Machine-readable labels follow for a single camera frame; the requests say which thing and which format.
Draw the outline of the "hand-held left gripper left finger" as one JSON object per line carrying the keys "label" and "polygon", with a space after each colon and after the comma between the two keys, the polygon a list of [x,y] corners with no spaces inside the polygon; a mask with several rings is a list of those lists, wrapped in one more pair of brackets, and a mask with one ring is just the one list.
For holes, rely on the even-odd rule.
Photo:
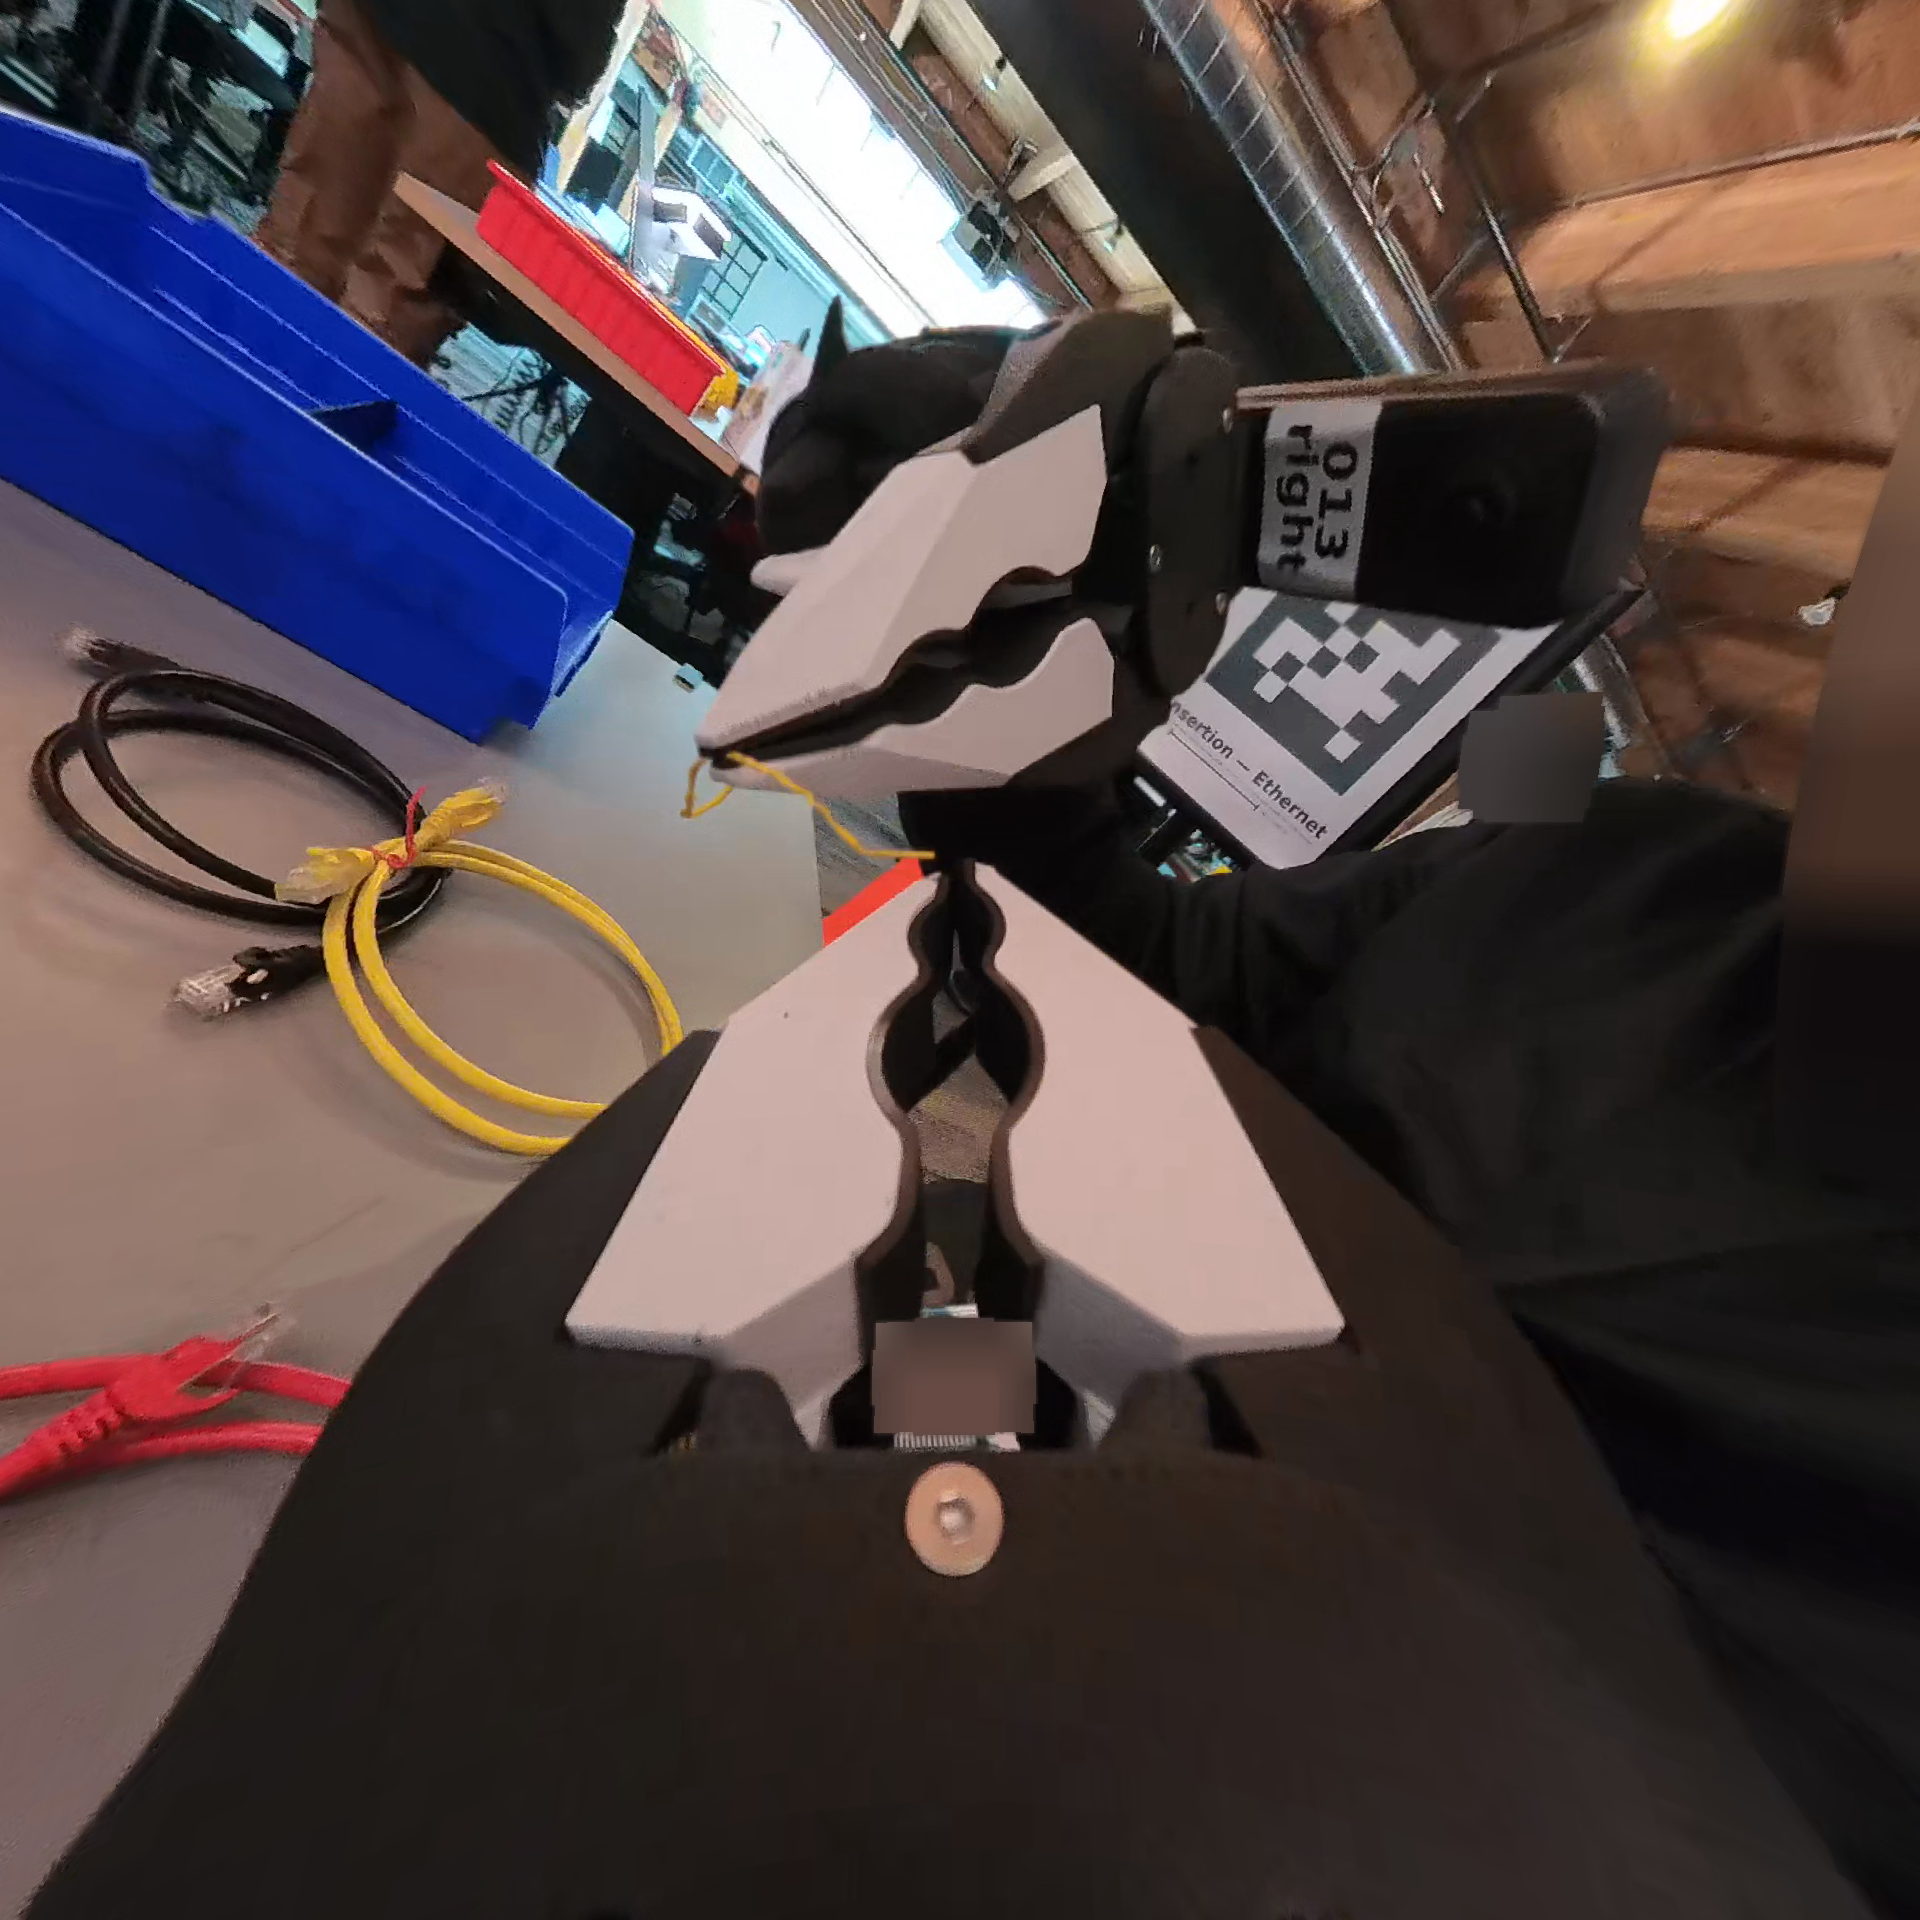
{"label": "hand-held left gripper left finger", "polygon": [[914,879],[732,1014],[566,1310],[577,1343],[767,1375],[822,1440],[875,1324],[922,1300],[950,933]]}

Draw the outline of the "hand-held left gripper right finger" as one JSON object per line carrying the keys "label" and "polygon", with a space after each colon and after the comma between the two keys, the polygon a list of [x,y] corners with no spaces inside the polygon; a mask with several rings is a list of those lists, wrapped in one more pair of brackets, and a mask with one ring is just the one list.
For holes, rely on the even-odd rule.
{"label": "hand-held left gripper right finger", "polygon": [[989,866],[955,883],[1014,1312],[1116,1408],[1197,1360],[1325,1348],[1347,1319],[1199,1028]]}

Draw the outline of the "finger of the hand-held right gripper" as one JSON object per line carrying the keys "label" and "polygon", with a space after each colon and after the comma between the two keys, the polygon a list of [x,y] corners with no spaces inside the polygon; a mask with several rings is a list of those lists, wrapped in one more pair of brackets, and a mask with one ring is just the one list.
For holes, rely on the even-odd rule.
{"label": "finger of the hand-held right gripper", "polygon": [[699,752],[748,752],[863,702],[916,643],[959,632],[995,589],[1067,580],[1087,560],[1106,485],[1094,404],[987,460],[959,445],[905,460],[834,539],[795,558],[708,706]]}
{"label": "finger of the hand-held right gripper", "polygon": [[923,723],[786,759],[819,797],[997,789],[1114,718],[1116,662],[1101,628],[1076,618],[1020,682],[972,683]]}

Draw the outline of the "yellow twist tie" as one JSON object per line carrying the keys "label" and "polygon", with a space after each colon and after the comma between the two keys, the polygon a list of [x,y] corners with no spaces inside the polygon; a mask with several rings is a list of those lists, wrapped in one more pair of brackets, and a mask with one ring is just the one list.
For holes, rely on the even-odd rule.
{"label": "yellow twist tie", "polygon": [[732,775],[739,773],[756,778],[761,789],[774,789],[780,792],[786,792],[789,797],[803,800],[807,804],[807,812],[813,815],[817,826],[822,826],[831,834],[831,838],[858,859],[884,866],[899,866],[905,862],[925,866],[930,862],[938,862],[938,854],[925,848],[882,848],[863,844],[811,789],[807,789],[794,775],[774,767],[772,764],[750,756],[745,752],[721,752],[716,756],[694,759],[687,767],[683,804],[679,810],[679,815],[686,823],[693,823],[721,810],[735,791]]}

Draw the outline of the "blue storage bin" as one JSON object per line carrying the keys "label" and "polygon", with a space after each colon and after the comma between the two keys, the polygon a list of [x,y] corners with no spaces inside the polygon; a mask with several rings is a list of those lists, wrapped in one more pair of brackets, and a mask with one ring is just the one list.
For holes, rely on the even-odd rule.
{"label": "blue storage bin", "polygon": [[[363,452],[306,418],[394,398]],[[3,123],[3,472],[469,740],[590,658],[634,531],[130,151]]]}

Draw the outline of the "person's right forearm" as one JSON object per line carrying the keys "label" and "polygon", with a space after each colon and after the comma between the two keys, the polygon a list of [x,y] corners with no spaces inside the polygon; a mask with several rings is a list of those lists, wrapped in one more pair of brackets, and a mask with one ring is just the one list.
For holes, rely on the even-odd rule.
{"label": "person's right forearm", "polygon": [[1109,784],[903,795],[945,864],[995,868],[1213,1028],[1457,1237],[1615,1146],[1759,1036],[1788,815],[1598,784],[1580,823],[1428,827],[1180,883]]}

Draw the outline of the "person's right hand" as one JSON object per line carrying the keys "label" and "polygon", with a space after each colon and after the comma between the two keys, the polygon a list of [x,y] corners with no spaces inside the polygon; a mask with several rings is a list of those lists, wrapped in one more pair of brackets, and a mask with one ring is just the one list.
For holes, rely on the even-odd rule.
{"label": "person's right hand", "polygon": [[759,554],[834,539],[903,462],[962,434],[1029,326],[946,326],[850,348],[831,301],[804,384],[772,416],[759,460]]}

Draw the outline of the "black framed marker sign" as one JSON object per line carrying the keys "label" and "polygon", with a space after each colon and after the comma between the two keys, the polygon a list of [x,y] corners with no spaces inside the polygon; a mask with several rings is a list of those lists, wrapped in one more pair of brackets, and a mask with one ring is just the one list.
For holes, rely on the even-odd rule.
{"label": "black framed marker sign", "polygon": [[1447,782],[1479,709],[1548,692],[1642,600],[1507,630],[1245,589],[1135,767],[1212,844],[1271,868],[1381,844]]}

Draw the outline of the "red storage bin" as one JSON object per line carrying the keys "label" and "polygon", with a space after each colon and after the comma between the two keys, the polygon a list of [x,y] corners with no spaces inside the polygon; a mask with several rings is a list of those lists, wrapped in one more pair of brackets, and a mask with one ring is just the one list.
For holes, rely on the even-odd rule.
{"label": "red storage bin", "polygon": [[597,237],[499,162],[476,236],[686,416],[729,411],[739,375],[654,300]]}

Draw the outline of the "wooden work table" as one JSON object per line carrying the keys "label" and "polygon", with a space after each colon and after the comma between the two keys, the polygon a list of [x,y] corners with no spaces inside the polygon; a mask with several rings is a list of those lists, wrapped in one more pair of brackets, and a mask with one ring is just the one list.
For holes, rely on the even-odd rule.
{"label": "wooden work table", "polygon": [[511,310],[529,346],[593,399],[605,404],[642,444],[676,472],[711,472],[714,483],[756,495],[759,478],[588,324],[555,301],[534,279],[499,254],[478,231],[478,214],[414,176],[396,180],[396,195],[430,224],[441,242],[491,291],[497,303]]}

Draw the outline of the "person's black clothing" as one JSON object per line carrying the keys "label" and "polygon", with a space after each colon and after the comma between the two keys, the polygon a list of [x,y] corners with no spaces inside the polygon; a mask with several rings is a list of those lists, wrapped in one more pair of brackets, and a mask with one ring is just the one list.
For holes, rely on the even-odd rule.
{"label": "person's black clothing", "polygon": [[1915,1915],[1915,1186],[1778,1139],[1759,1036],[1457,1237],[1548,1358],[1739,1695],[1882,1915]]}

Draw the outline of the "metal air duct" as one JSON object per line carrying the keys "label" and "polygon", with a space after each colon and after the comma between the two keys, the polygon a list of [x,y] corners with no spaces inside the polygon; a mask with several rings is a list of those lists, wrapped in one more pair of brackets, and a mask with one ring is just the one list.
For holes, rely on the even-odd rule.
{"label": "metal air duct", "polygon": [[1459,370],[1450,326],[1294,36],[1252,3],[1145,3],[1142,11],[1358,367]]}

